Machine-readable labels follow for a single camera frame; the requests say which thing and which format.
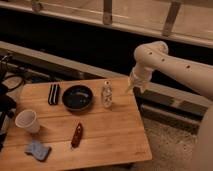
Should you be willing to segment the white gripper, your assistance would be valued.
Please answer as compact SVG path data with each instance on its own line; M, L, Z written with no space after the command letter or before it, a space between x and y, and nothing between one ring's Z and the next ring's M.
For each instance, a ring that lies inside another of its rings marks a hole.
M133 88L137 87L141 93L144 93L151 81L153 71L148 68L141 70L133 68L129 76L129 86L125 93L128 93Z

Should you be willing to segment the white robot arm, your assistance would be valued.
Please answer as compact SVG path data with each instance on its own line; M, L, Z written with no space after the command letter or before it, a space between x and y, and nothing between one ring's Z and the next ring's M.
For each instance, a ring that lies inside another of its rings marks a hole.
M153 71L158 70L212 101L199 127L190 171L213 171L213 66L173 57L168 51L163 41L137 46L127 91L138 87L144 92Z

